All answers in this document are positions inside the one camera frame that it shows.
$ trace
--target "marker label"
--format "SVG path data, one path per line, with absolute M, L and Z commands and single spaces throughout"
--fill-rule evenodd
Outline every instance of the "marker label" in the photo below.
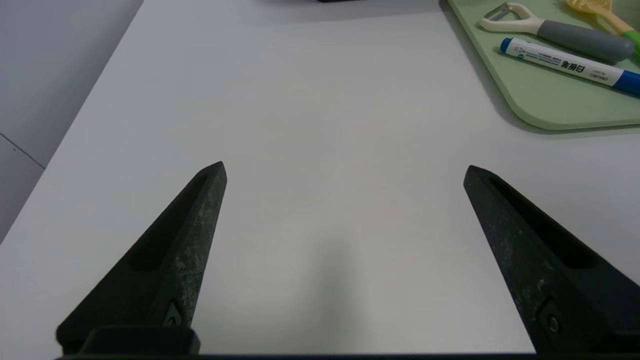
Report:
M 505 53 L 558 71 L 613 86 L 624 70 L 514 38 Z

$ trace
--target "peeler blade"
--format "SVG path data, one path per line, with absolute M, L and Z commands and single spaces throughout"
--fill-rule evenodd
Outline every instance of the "peeler blade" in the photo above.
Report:
M 500 6 L 498 6 L 497 8 L 491 10 L 490 12 L 488 12 L 484 18 L 491 20 L 491 21 L 498 21 L 500 19 L 502 19 L 505 15 L 507 15 L 508 13 L 511 12 L 511 9 L 509 8 L 509 3 L 506 2 Z

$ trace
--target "yellow utensil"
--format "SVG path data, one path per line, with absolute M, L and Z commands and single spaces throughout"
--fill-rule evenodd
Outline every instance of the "yellow utensil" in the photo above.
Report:
M 635 43 L 636 54 L 640 55 L 640 32 L 611 11 L 613 0 L 566 0 L 566 4 L 579 12 L 602 16 L 620 35 Z

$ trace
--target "gray handle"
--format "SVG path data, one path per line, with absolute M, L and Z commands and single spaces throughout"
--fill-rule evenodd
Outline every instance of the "gray handle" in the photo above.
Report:
M 551 20 L 542 23 L 538 37 L 608 63 L 628 59 L 636 50 L 627 38 Z

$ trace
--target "screw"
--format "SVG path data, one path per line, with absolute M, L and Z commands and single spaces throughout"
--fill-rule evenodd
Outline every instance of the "screw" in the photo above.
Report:
M 549 330 L 551 330 L 551 332 L 555 332 L 558 333 L 560 332 L 560 322 L 558 322 L 558 319 L 551 315 L 549 316 L 549 319 L 547 320 L 547 325 L 549 326 Z

